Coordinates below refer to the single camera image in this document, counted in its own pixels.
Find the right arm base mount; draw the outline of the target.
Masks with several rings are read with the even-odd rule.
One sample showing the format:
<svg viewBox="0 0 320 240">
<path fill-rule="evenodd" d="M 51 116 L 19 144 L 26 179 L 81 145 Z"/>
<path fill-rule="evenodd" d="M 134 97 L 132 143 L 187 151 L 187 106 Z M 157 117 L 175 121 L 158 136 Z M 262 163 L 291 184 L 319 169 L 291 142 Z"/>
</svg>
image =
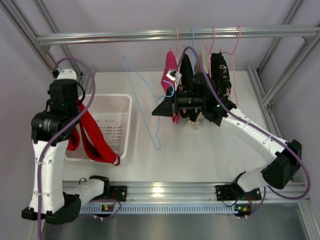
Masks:
<svg viewBox="0 0 320 240">
<path fill-rule="evenodd" d="M 215 192 L 218 201 L 248 201 L 249 197 L 253 201 L 262 200 L 262 194 L 259 188 L 255 188 L 249 192 L 245 192 L 238 185 L 223 184 L 216 185 Z"/>
</svg>

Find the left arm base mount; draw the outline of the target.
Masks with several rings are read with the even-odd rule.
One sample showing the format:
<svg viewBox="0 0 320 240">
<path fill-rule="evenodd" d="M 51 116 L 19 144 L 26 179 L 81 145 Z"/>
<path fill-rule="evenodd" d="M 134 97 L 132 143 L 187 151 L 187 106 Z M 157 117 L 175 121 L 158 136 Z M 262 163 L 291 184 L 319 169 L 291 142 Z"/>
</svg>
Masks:
<svg viewBox="0 0 320 240">
<path fill-rule="evenodd" d="M 109 199 L 114 199 L 119 202 L 127 201 L 127 190 L 126 185 L 112 185 L 108 194 Z"/>
</svg>

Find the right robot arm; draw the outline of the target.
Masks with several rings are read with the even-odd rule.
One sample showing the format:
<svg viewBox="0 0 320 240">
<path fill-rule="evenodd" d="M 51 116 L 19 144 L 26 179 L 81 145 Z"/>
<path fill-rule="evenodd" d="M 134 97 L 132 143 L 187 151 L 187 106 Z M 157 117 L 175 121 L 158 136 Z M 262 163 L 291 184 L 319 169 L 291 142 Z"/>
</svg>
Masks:
<svg viewBox="0 0 320 240">
<path fill-rule="evenodd" d="M 205 119 L 228 130 L 249 145 L 263 163 L 253 170 L 241 171 L 230 184 L 237 197 L 254 189 L 271 187 L 282 190 L 300 169 L 302 144 L 286 141 L 260 128 L 245 116 L 227 96 L 213 94 L 215 82 L 202 73 L 182 74 L 181 85 L 170 96 L 172 113 L 186 108 L 191 120 L 202 114 Z"/>
</svg>

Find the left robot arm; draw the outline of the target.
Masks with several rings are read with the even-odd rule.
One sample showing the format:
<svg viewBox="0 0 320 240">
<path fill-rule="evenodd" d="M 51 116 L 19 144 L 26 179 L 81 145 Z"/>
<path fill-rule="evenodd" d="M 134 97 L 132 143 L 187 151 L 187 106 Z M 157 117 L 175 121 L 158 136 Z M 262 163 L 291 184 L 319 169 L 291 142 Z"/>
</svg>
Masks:
<svg viewBox="0 0 320 240">
<path fill-rule="evenodd" d="M 93 175 L 69 192 L 63 191 L 66 151 L 79 147 L 89 159 L 118 166 L 120 156 L 110 147 L 79 95 L 81 85 L 72 69 L 54 70 L 49 99 L 31 121 L 34 151 L 34 186 L 29 205 L 22 210 L 25 220 L 63 225 L 73 222 L 81 207 L 92 200 L 115 201 L 109 178 Z"/>
</svg>

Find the red trousers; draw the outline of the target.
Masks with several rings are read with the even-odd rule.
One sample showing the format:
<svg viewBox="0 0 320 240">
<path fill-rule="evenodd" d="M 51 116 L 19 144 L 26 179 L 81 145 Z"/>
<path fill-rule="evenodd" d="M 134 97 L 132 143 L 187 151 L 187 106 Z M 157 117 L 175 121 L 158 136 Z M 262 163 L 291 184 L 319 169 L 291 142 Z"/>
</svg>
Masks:
<svg viewBox="0 0 320 240">
<path fill-rule="evenodd" d="M 89 111 L 79 120 L 79 130 L 72 130 L 68 140 L 68 151 L 76 151 L 83 147 L 87 157 L 95 162 L 109 163 L 118 166 L 121 163 L 120 156 L 115 153 L 106 142 L 102 131 Z"/>
</svg>

